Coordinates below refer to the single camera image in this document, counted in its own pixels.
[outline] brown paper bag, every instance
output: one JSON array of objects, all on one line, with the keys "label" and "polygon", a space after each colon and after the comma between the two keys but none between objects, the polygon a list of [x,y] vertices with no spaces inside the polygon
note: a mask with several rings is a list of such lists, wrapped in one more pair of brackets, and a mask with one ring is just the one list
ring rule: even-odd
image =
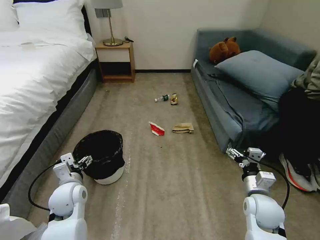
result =
[{"label": "brown paper bag", "polygon": [[175,133],[193,133],[192,123],[178,123],[173,126],[172,131]]}]

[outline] nightstand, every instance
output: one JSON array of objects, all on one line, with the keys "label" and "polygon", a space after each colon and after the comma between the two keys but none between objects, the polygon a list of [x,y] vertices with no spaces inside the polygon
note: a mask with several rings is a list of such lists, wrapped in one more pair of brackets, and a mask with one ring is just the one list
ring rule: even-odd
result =
[{"label": "nightstand", "polygon": [[105,46],[100,42],[96,45],[96,51],[104,83],[134,82],[135,65],[131,42],[115,47]]}]

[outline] beige carpet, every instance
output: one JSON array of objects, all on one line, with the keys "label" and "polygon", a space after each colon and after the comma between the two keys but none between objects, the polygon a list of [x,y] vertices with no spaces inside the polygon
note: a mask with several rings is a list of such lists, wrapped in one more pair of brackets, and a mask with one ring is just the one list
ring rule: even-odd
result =
[{"label": "beige carpet", "polygon": [[[177,106],[154,102],[175,92]],[[152,134],[148,121],[165,136]],[[194,133],[172,133],[179,122],[192,122]],[[122,134],[126,164],[112,185],[84,179],[89,240],[244,239],[242,171],[219,151],[190,74],[137,74],[133,84],[100,85],[57,158],[102,129]],[[286,189],[277,178],[272,196],[281,204]],[[51,172],[42,181],[36,202],[46,206],[58,184]],[[285,212],[288,239],[319,238],[318,193],[292,188]],[[47,212],[33,208],[29,219],[46,222]]]}]

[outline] sofa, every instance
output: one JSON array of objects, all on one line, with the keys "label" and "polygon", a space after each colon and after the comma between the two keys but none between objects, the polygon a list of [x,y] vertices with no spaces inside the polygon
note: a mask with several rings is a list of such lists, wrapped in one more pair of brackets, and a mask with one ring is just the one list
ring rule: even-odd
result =
[{"label": "sofa", "polygon": [[209,61],[209,48],[226,37],[237,37],[241,52],[257,50],[305,71],[316,51],[262,29],[198,29],[191,69],[192,79],[219,148],[272,149],[277,145],[278,113]]}]

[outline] black trash bag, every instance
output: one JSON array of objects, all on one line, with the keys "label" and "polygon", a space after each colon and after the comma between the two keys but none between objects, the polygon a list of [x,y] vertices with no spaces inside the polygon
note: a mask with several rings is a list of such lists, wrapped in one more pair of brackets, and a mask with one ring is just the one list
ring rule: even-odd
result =
[{"label": "black trash bag", "polygon": [[76,161],[92,156],[92,163],[83,171],[93,179],[105,179],[124,166],[123,139],[120,133],[102,130],[81,139],[73,150]]}]

